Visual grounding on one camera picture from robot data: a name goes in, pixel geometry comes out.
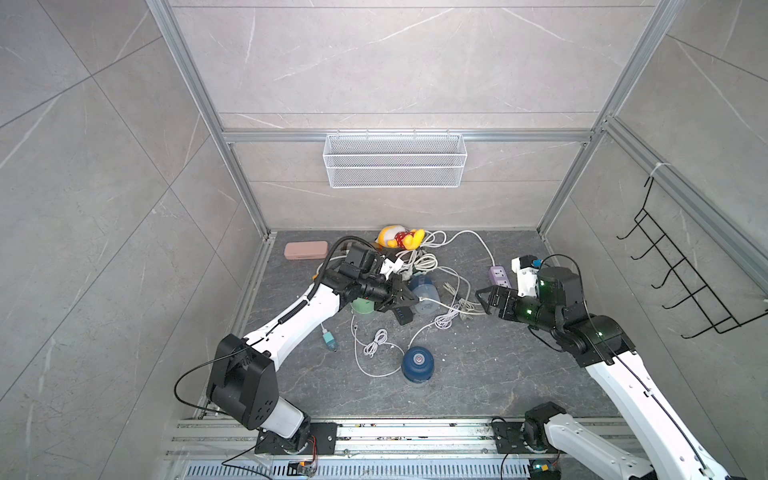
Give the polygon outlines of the blue meat grinder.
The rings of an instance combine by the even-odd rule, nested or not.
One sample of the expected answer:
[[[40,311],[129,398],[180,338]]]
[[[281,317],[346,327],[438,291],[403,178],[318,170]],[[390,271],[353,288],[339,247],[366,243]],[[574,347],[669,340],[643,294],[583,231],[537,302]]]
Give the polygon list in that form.
[[[404,377],[416,384],[429,381],[435,369],[432,353],[422,346],[413,346],[404,354],[401,370]]]
[[[408,284],[409,289],[419,299],[414,310],[421,316],[436,315],[440,309],[439,292],[433,280],[427,274],[414,275]]]

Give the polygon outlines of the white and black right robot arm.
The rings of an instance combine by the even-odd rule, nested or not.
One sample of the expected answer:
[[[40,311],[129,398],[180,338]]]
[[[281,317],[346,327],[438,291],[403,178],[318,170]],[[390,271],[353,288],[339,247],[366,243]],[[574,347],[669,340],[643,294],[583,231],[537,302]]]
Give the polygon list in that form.
[[[610,398],[645,455],[614,445],[553,402],[525,414],[521,440],[529,451],[564,453],[603,479],[730,478],[657,387],[622,327],[589,311],[579,266],[550,266],[526,255],[514,271],[516,287],[476,291],[484,312],[549,334],[552,349],[572,356]]]

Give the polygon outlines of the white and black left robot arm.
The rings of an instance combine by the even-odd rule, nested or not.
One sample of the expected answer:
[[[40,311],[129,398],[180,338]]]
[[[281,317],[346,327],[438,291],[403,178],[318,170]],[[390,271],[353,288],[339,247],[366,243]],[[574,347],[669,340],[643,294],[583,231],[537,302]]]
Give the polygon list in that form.
[[[238,337],[229,334],[218,344],[206,399],[248,430],[275,435],[288,452],[304,449],[311,417],[280,395],[277,372],[293,350],[321,323],[357,299],[369,300],[376,312],[392,311],[402,324],[420,302],[400,271],[404,261],[390,248],[346,235],[329,247],[307,290],[262,327]]]

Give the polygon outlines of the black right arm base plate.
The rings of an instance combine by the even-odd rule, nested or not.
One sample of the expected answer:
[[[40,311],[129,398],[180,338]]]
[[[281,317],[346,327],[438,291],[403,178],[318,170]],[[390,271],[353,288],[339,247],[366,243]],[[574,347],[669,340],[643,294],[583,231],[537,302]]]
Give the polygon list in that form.
[[[489,427],[496,450],[501,454],[564,454],[547,439],[544,427],[534,420],[511,421],[493,417]]]

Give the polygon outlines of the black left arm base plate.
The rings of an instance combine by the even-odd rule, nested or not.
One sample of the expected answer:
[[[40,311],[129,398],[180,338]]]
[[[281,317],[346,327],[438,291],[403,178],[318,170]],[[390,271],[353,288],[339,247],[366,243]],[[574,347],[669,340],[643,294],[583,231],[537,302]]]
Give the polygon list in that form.
[[[255,446],[256,454],[274,455],[332,455],[335,452],[339,424],[334,422],[312,422],[303,425],[288,439],[274,432],[265,431]]]

